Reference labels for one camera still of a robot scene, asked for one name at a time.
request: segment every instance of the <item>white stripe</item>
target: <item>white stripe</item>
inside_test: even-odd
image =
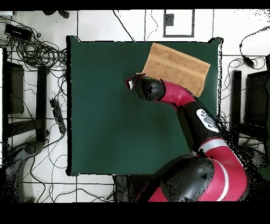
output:
[[[224,188],[223,188],[223,192],[222,194],[220,195],[220,197],[217,199],[217,201],[221,201],[225,196],[226,194],[228,193],[228,190],[229,190],[229,175],[225,169],[225,167],[217,160],[215,160],[222,168],[222,171],[224,173],[224,177],[225,177],[225,184],[224,184]]]
[[[213,139],[213,140],[210,140],[210,141],[204,143],[200,147],[200,149],[202,148],[204,153],[206,153],[208,150],[211,150],[212,148],[216,148],[219,146],[227,146],[228,147],[228,145],[226,144],[226,142],[223,139]]]

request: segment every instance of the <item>black frame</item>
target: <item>black frame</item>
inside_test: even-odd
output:
[[[195,26],[195,10],[192,10],[192,25],[191,35],[166,35],[166,26],[173,26],[174,14],[167,14],[164,10],[163,17],[163,37],[164,38],[193,38],[194,37],[194,26]]]
[[[3,142],[7,144],[9,137],[29,132],[35,128],[36,140],[45,142],[48,135],[46,131],[47,75],[50,73],[50,70],[46,66],[38,67],[37,69],[36,118],[9,124],[10,64],[7,61],[7,50],[3,49],[3,52]]]

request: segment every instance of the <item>power strip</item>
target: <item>power strip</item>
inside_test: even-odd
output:
[[[65,123],[62,117],[62,112],[61,112],[59,103],[57,102],[56,99],[52,99],[50,100],[50,104],[51,104],[51,107],[53,108],[53,116],[58,124],[59,131],[61,134],[65,134],[66,127],[65,127]]]

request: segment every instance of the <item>power adapter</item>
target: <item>power adapter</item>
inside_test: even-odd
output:
[[[243,60],[247,66],[254,68],[254,62],[249,57],[243,55]]]
[[[33,32],[21,27],[6,24],[5,34],[21,40],[31,41]]]

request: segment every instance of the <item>cable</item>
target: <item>cable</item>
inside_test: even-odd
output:
[[[153,30],[151,33],[149,33],[149,35],[148,35],[148,37],[147,37],[146,41],[148,40],[149,36],[150,36],[150,35],[151,35],[153,32],[157,31],[157,29],[158,29],[158,23],[157,23],[157,21],[156,21],[156,20],[153,18],[153,16],[152,16],[152,11],[153,11],[153,10],[151,10],[151,17],[152,17],[152,19],[155,21],[155,23],[156,23],[157,27],[156,27],[156,29],[155,29],[155,30]]]
[[[249,34],[248,36],[245,36],[245,37],[242,39],[242,41],[241,41],[241,43],[240,43],[240,45],[239,45],[240,53],[241,53],[241,55],[242,55],[242,57],[243,57],[244,62],[245,62],[249,67],[251,67],[251,68],[253,68],[253,69],[256,69],[256,68],[254,68],[254,62],[253,62],[249,57],[247,57],[247,56],[245,56],[245,55],[242,54],[241,48],[242,48],[242,46],[243,46],[243,41],[244,41],[247,37],[249,37],[249,36],[251,36],[251,35],[255,35],[255,34],[258,33],[258,32],[268,30],[269,28],[270,28],[270,26],[266,26],[266,27],[264,27],[264,28],[262,28],[262,29],[256,31],[255,33],[252,33],[252,34]]]
[[[31,174],[32,178],[34,178],[37,182],[43,184],[43,186],[44,186],[44,190],[43,190],[42,194],[40,195],[40,197],[38,198],[38,200],[37,200],[37,202],[36,202],[36,203],[38,203],[39,200],[40,200],[40,198],[41,198],[41,196],[44,194],[44,192],[45,192],[45,190],[46,190],[46,185],[45,185],[43,182],[41,182],[40,180],[38,180],[37,178],[35,178],[34,175],[32,174],[32,168],[33,168],[33,166],[34,166],[34,163],[35,163],[35,156],[34,156],[33,164],[32,164],[32,166],[31,166],[31,168],[30,168],[30,174]]]
[[[13,49],[16,47],[15,51],[17,52],[17,55],[20,59],[15,60],[24,62],[29,71],[33,70],[28,66],[33,68],[38,68],[39,66],[47,66],[51,70],[53,70],[52,68],[58,67],[61,67],[63,70],[63,68],[66,67],[66,49],[60,51],[58,46],[54,43],[49,41],[39,41],[35,35],[35,32],[37,36],[39,36],[40,33],[38,33],[35,29],[25,26],[22,23],[14,20],[10,21],[19,24],[17,27],[30,30],[33,34],[30,41],[24,41],[14,37],[10,37],[8,41],[5,41],[5,46],[11,47],[11,52],[8,55],[8,58],[13,52]]]
[[[53,164],[53,166],[55,166],[55,167],[57,167],[57,168],[59,168],[59,169],[65,169],[66,167],[58,167],[58,166],[55,165],[55,163],[56,163],[56,161],[57,161],[58,158],[57,158],[56,161],[53,163],[53,161],[51,160],[50,154],[49,154],[49,145],[48,145],[47,147],[48,147],[48,157],[49,157],[51,163]]]
[[[36,93],[33,91],[33,89],[25,89],[24,92],[25,92],[25,91],[28,91],[28,90],[31,90],[32,93],[33,93],[34,95],[36,95]]]
[[[96,199],[99,199],[100,201],[103,201],[103,202],[109,202],[109,201],[106,201],[106,198],[105,197],[99,197],[99,196],[96,196],[94,194],[91,194],[91,193],[88,193],[85,189],[82,189],[82,188],[78,188],[77,190],[74,190],[74,191],[71,191],[71,192],[68,192],[68,193],[61,193],[61,194],[58,194],[57,197],[53,200],[53,203],[55,203],[55,201],[57,200],[57,198],[61,195],[66,195],[66,194],[71,194],[71,193],[74,193],[76,191],[83,191],[85,192],[86,194],[92,196],[92,197],[96,197]]]
[[[29,139],[29,138],[31,138],[33,135],[31,135],[31,136],[29,136],[25,141],[24,141],[24,143],[26,143],[26,141]]]
[[[121,22],[121,20],[119,19],[119,17],[116,15],[116,13],[113,10],[114,15],[116,16],[116,18],[118,19],[118,21],[121,23],[122,27],[124,28],[124,30],[126,31],[126,33],[129,35],[130,39],[134,42],[135,40],[131,37],[131,35],[129,34],[129,32],[127,31],[127,29],[124,27],[123,23]]]
[[[256,57],[256,58],[252,59],[252,60],[254,60],[254,61],[256,62],[255,67],[258,65],[257,59],[259,59],[259,58],[261,58],[261,59],[264,60],[264,65],[263,65],[262,67],[260,67],[260,68],[253,68],[253,69],[257,69],[257,70],[258,70],[258,69],[262,69],[262,68],[265,66],[265,64],[266,64],[265,59],[264,59],[263,57]],[[226,78],[225,78],[225,81],[224,81],[225,89],[230,90],[230,89],[228,88],[229,85],[230,85],[230,82],[231,82],[230,74],[231,74],[233,71],[235,71],[237,68],[239,68],[240,66],[242,66],[242,65],[245,64],[245,62],[241,63],[241,60],[243,60],[243,59],[242,59],[242,58],[237,58],[237,59],[232,60],[232,61],[229,63],[229,66],[228,66],[228,74],[227,74],[227,76],[226,76]],[[232,64],[233,62],[235,62],[235,61],[239,62],[239,65],[237,65],[237,66],[231,66],[231,64]]]
[[[37,128],[36,128],[36,123],[35,123],[35,121],[34,121],[34,119],[33,119],[32,114],[30,113],[30,111],[29,111],[28,106],[26,105],[26,103],[25,103],[21,98],[19,98],[18,96],[14,95],[14,94],[12,94],[12,95],[13,95],[14,97],[16,97],[17,99],[19,99],[20,101],[22,101],[23,104],[26,106],[26,109],[28,110],[28,113],[29,113],[29,115],[30,115],[30,117],[31,117],[31,119],[32,119],[32,121],[33,121],[33,123],[34,123],[35,130],[37,130]]]
[[[51,194],[52,194],[52,192],[50,191],[51,187],[52,187],[52,191],[53,191],[54,186],[50,186],[48,196],[47,196],[47,197],[46,197],[46,198],[45,198],[45,199],[44,199],[44,200],[43,200],[41,203],[43,203],[44,201],[46,201],[48,197],[50,197],[50,198],[51,198]]]
[[[54,143],[60,141],[63,137],[64,137],[64,135],[61,135],[61,137],[60,137],[57,141],[55,141],[55,142],[53,142],[53,143],[50,143],[50,144],[48,144],[48,145],[46,145],[46,146],[43,146],[43,148],[46,148],[46,147],[48,147],[49,145],[52,145],[52,144],[54,144]],[[47,157],[48,157],[48,156],[46,156],[43,160],[41,160],[37,166],[39,166],[39,165],[40,165]]]
[[[56,166],[56,165],[55,165],[56,161],[57,161],[61,156],[68,156],[68,155],[62,154],[62,155],[58,156],[58,158],[55,160],[54,163],[51,161],[51,158],[50,158],[50,156],[49,156],[50,161],[51,161],[52,164],[53,164],[53,169],[54,169],[54,167]],[[67,168],[67,166],[66,166],[66,167],[58,167],[58,166],[56,166],[56,167],[59,168],[59,169],[65,169],[65,168]],[[53,169],[52,169],[52,185],[51,185],[52,188],[53,188]],[[53,202],[53,190],[52,190],[51,195],[52,195],[51,200],[52,200],[52,202]]]

